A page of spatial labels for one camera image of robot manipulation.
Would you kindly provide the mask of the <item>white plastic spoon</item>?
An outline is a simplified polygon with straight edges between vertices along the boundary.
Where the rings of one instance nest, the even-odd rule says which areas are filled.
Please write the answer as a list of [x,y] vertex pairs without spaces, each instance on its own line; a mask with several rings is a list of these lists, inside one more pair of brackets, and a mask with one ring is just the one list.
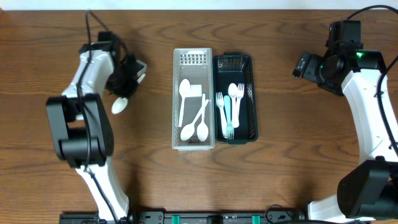
[[137,79],[133,80],[133,82],[132,82],[132,91],[128,94],[128,96],[124,96],[124,97],[120,96],[114,101],[114,103],[113,103],[113,105],[111,107],[112,114],[119,114],[123,110],[126,109],[130,97],[133,94],[135,94],[137,88],[139,87],[140,83],[145,79],[145,77],[146,77],[146,73],[143,73]]
[[197,127],[197,136],[200,141],[205,141],[208,137],[208,126],[205,123],[205,108],[206,108],[206,97],[202,94],[201,99],[201,122]]
[[237,128],[239,126],[239,118],[238,118],[238,112],[237,112],[237,105],[236,105],[236,99],[238,95],[238,88],[234,83],[231,83],[228,87],[228,95],[231,98],[232,101],[232,125],[234,128]]
[[199,119],[199,117],[201,116],[201,109],[202,108],[203,107],[201,107],[199,109],[199,112],[197,113],[197,115],[195,116],[193,121],[191,123],[189,123],[188,125],[184,126],[183,129],[181,130],[180,139],[182,141],[186,141],[186,140],[190,139],[193,136],[193,133],[195,132],[195,123]]

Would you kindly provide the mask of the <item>white plastic fork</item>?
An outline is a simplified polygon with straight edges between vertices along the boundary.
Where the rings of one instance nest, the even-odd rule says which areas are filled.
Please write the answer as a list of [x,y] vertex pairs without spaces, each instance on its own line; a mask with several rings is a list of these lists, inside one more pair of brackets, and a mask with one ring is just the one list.
[[238,92],[236,95],[236,106],[237,106],[237,115],[239,115],[239,111],[240,111],[240,103],[241,103],[241,99],[244,96],[244,84],[243,83],[239,83],[238,84]]
[[221,132],[222,132],[223,137],[226,139],[228,137],[227,130],[226,130],[227,122],[226,122],[226,116],[225,116],[225,112],[224,112],[224,100],[223,100],[222,92],[216,93],[216,105],[220,111]]

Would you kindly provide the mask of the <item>mint green plastic fork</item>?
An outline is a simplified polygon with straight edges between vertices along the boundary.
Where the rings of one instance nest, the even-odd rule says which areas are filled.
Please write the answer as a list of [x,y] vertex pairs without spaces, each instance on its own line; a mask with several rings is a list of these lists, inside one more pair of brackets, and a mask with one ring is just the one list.
[[227,139],[232,140],[234,138],[234,128],[232,125],[232,119],[231,119],[231,98],[228,95],[224,96],[224,110],[226,114],[226,134],[227,134]]

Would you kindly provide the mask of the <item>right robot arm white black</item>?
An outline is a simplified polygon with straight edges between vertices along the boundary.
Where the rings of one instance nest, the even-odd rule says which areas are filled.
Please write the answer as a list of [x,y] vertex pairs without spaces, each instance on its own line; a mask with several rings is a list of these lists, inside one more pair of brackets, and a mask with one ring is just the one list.
[[359,165],[337,193],[307,205],[309,220],[350,223],[397,218],[397,120],[382,77],[382,54],[364,50],[360,21],[330,25],[324,56],[303,53],[292,75],[347,99],[359,143]]

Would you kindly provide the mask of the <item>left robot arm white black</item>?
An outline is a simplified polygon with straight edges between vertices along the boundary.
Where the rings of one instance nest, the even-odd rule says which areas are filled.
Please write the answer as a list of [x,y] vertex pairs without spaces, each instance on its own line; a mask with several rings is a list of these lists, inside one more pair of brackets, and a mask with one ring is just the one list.
[[137,223],[113,168],[114,134],[102,95],[108,90],[118,96],[111,112],[122,112],[144,79],[147,65],[111,31],[99,32],[98,40],[84,44],[79,54],[73,80],[60,96],[48,98],[45,107],[57,157],[83,178],[98,211],[63,213],[59,222]]

